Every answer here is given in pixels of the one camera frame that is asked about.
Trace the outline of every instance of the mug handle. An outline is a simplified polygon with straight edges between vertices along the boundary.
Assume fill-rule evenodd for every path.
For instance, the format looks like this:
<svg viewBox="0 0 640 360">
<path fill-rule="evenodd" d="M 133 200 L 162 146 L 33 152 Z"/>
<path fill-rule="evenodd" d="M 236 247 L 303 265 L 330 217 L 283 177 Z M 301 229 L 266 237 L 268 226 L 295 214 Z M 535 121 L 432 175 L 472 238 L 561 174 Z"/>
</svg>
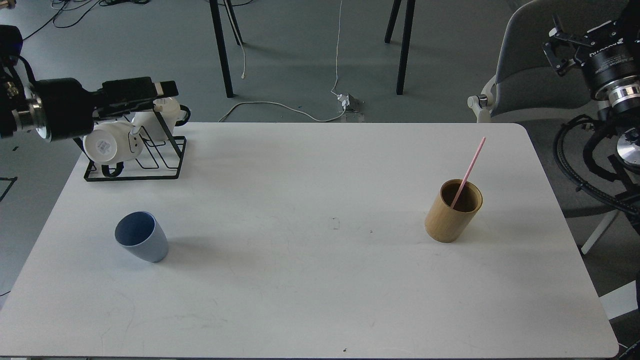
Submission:
<svg viewBox="0 0 640 360">
<path fill-rule="evenodd" d="M 188 107 L 186 107 L 184 105 L 180 105 L 180 110 L 184 111 L 186 114 L 185 114 L 184 118 L 182 118 L 182 120 L 175 122 L 176 126 L 183 126 L 184 124 L 186 124 L 189 121 L 189 118 L 191 117 L 191 110 L 189 110 Z"/>
<path fill-rule="evenodd" d="M 116 177 L 122 174 L 122 170 L 124 170 L 124 163 L 122 161 L 116 164 L 116 169 L 113 172 L 109 170 L 109 165 L 103 165 L 102 175 L 104 175 L 104 177 Z"/>
</svg>

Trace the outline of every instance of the chair leg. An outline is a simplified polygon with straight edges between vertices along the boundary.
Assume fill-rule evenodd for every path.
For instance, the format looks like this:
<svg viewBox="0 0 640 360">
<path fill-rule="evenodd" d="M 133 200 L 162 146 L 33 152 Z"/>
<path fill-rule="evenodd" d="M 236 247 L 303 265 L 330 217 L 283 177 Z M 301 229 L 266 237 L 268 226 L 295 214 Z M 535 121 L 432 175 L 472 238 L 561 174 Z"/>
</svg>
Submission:
<svg viewBox="0 0 640 360">
<path fill-rule="evenodd" d="M 637 310 L 636 282 L 632 281 L 608 294 L 602 295 L 600 302 L 609 320 Z"/>
<path fill-rule="evenodd" d="M 222 33 L 222 23 L 220 21 L 220 9 L 217 1 L 209 1 L 211 8 L 211 18 L 213 20 L 213 31 L 216 34 L 216 45 L 218 46 L 218 56 L 220 57 L 220 67 L 222 68 L 222 80 L 225 82 L 227 97 L 234 96 L 234 89 L 231 85 L 231 73 L 229 72 L 229 62 L 227 60 L 227 48 L 225 47 L 225 36 Z"/>
<path fill-rule="evenodd" d="M 394 5 L 393 7 L 391 7 L 391 16 L 389 17 L 389 23 L 387 24 L 387 33 L 385 34 L 385 42 L 387 44 L 391 42 L 391 35 L 393 35 L 394 33 L 396 19 L 398 18 L 398 10 L 400 10 L 400 3 L 402 3 L 402 0 L 394 0 Z"/>
<path fill-rule="evenodd" d="M 611 226 L 616 217 L 620 214 L 619 210 L 613 210 L 604 215 L 602 221 L 596 226 L 596 229 L 593 231 L 591 236 L 587 239 L 584 245 L 580 248 L 580 251 L 586 255 L 589 250 L 591 250 L 592 246 L 602 237 L 604 232 Z"/>
<path fill-rule="evenodd" d="M 411 28 L 413 26 L 413 11 L 415 0 L 407 0 L 406 15 L 404 18 L 404 33 L 402 37 L 402 51 L 400 52 L 400 66 L 398 68 L 398 81 L 396 94 L 402 95 L 404 92 L 404 77 L 406 75 L 406 61 L 409 58 L 409 43 L 411 42 Z"/>
<path fill-rule="evenodd" d="M 240 35 L 240 28 L 238 27 L 238 21 L 236 20 L 236 13 L 234 12 L 234 6 L 231 4 L 231 0 L 223 0 L 225 3 L 225 8 L 227 8 L 227 16 L 229 17 L 229 22 L 234 30 L 234 37 L 236 38 L 236 45 L 240 46 L 240 44 L 244 44 L 242 41 L 242 35 Z"/>
</svg>

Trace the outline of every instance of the black table leg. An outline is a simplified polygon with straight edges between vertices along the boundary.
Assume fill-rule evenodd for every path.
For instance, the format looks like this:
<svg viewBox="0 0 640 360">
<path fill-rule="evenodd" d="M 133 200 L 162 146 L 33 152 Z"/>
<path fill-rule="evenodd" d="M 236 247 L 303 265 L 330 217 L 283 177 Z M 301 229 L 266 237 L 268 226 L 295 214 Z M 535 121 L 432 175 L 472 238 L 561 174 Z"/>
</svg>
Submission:
<svg viewBox="0 0 640 360">
<path fill-rule="evenodd" d="M 398 81 L 396 94 L 402 95 L 404 92 L 404 77 L 406 75 L 406 61 L 409 58 L 409 43 L 411 42 L 411 27 L 413 25 L 413 11 L 415 0 L 407 0 L 406 16 L 404 18 L 404 33 L 402 37 L 402 51 L 400 53 L 400 67 L 398 68 Z"/>
<path fill-rule="evenodd" d="M 225 47 L 225 37 L 222 33 L 222 23 L 220 22 L 220 9 L 216 0 L 209 1 L 211 8 L 211 18 L 213 19 L 213 31 L 216 34 L 216 44 L 218 45 L 218 56 L 220 57 L 220 67 L 222 68 L 222 79 L 225 82 L 227 97 L 234 96 L 234 89 L 231 85 L 231 74 L 229 73 L 229 62 L 227 60 L 227 48 Z"/>
<path fill-rule="evenodd" d="M 393 35 L 394 33 L 396 19 L 398 18 L 398 10 L 400 10 L 400 3 L 402 3 L 402 0 L 394 0 L 394 5 L 393 7 L 391 7 L 391 16 L 389 17 L 389 24 L 387 24 L 387 33 L 385 34 L 385 42 L 387 44 L 391 42 L 391 35 Z"/>
<path fill-rule="evenodd" d="M 244 42 L 242 41 L 242 35 L 240 35 L 240 27 L 238 26 L 238 21 L 236 20 L 234 6 L 231 4 L 231 0 L 223 0 L 223 2 L 225 3 L 225 8 L 227 8 L 227 16 L 229 17 L 229 22 L 234 29 L 236 45 L 240 46 L 240 43 L 244 44 Z"/>
</svg>

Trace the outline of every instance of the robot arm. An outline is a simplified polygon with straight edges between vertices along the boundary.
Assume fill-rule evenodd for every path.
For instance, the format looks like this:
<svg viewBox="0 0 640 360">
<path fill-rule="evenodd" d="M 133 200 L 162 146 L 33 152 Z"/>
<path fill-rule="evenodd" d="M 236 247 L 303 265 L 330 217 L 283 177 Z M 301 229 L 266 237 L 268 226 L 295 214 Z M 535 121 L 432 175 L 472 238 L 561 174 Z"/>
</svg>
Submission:
<svg viewBox="0 0 640 360">
<path fill-rule="evenodd" d="M 150 110 L 153 100 L 178 95 L 174 81 L 151 78 L 107 81 L 90 92 L 72 78 L 37 81 L 20 56 L 22 35 L 15 26 L 0 26 L 0 137 L 35 129 L 47 141 L 87 135 L 94 122 Z M 31 94 L 27 96 L 15 67 L 21 61 Z"/>
</svg>

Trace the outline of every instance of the blue cup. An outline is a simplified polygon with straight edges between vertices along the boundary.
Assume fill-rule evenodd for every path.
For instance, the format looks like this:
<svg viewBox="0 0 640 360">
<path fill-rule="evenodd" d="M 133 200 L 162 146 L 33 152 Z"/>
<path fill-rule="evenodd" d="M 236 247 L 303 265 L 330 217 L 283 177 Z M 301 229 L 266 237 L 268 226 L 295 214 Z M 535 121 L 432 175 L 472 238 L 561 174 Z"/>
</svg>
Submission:
<svg viewBox="0 0 640 360">
<path fill-rule="evenodd" d="M 116 226 L 116 241 L 140 259 L 157 263 L 169 251 L 169 243 L 156 218 L 146 211 L 124 217 Z"/>
</svg>

